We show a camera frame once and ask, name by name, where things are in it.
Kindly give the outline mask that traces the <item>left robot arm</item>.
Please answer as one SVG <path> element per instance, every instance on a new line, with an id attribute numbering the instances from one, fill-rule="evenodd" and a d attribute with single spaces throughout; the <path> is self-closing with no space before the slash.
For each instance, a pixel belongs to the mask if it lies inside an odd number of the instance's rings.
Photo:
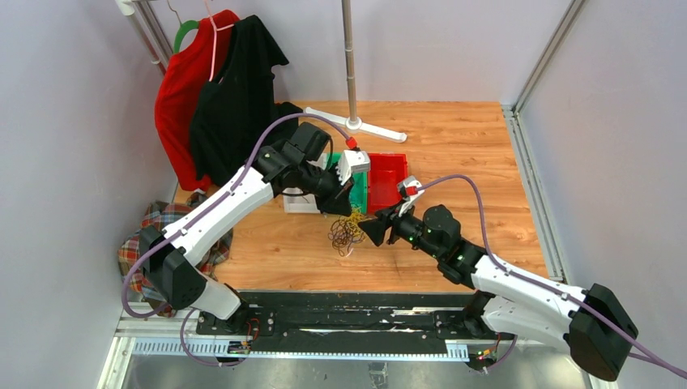
<path id="1" fill-rule="evenodd" d="M 197 266 L 239 221 L 289 188 L 313 195 L 321 213 L 351 215 L 353 177 L 369 170 L 370 159 L 348 138 L 349 148 L 324 169 L 316 162 L 330 140 L 325 131 L 303 123 L 291 139 L 252 152 L 226 185 L 180 220 L 163 230 L 143 229 L 139 247 L 145 279 L 173 309 L 207 312 L 229 335 L 242 333 L 248 324 L 246 303 Z"/>

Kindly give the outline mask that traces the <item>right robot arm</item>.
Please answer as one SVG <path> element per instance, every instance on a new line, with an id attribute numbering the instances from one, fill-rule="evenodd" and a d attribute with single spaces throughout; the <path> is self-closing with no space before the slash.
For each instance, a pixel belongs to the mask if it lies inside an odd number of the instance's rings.
<path id="1" fill-rule="evenodd" d="M 559 284 L 489 257 L 484 247 L 462 237 L 461 224 L 443 205 L 429 208 L 421 218 L 412 210 L 388 207 L 359 227 L 375 246 L 408 242 L 436 259 L 451 283 L 475 290 L 473 305 L 463 315 L 470 336 L 494 331 L 524 337 L 567 352 L 594 377 L 619 378 L 638 329 L 611 289 Z"/>

